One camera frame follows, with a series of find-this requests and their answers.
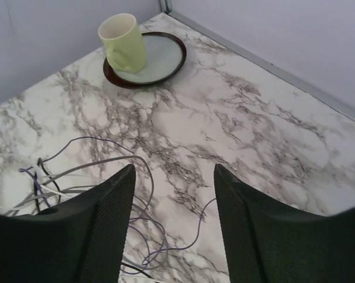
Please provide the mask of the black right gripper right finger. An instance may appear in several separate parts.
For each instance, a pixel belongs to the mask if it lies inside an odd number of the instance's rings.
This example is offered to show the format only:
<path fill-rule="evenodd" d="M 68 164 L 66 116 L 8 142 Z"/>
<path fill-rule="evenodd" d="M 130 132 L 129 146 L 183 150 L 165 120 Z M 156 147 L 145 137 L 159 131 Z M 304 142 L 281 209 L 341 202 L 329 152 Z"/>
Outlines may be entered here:
<path fill-rule="evenodd" d="M 355 208 L 305 212 L 221 164 L 213 178 L 231 282 L 355 282 Z"/>

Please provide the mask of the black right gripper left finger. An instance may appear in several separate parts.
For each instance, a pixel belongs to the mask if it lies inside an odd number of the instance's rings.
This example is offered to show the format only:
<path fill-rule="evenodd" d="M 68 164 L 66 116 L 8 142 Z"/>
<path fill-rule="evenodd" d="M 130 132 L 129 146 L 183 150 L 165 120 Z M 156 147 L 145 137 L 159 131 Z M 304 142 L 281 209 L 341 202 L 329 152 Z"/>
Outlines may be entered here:
<path fill-rule="evenodd" d="M 36 215 L 0 215 L 0 282 L 117 282 L 136 184 L 131 164 Z"/>

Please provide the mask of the white zip tie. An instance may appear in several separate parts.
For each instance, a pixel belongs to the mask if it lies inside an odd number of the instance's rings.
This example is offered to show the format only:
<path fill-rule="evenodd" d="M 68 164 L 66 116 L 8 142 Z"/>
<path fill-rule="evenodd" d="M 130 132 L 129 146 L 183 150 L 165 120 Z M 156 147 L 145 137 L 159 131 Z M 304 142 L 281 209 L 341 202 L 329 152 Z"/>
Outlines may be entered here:
<path fill-rule="evenodd" d="M 44 172 L 37 165 L 33 165 L 32 169 L 33 169 L 34 173 L 37 175 L 36 179 L 37 179 L 38 183 L 42 184 L 43 183 Z"/>

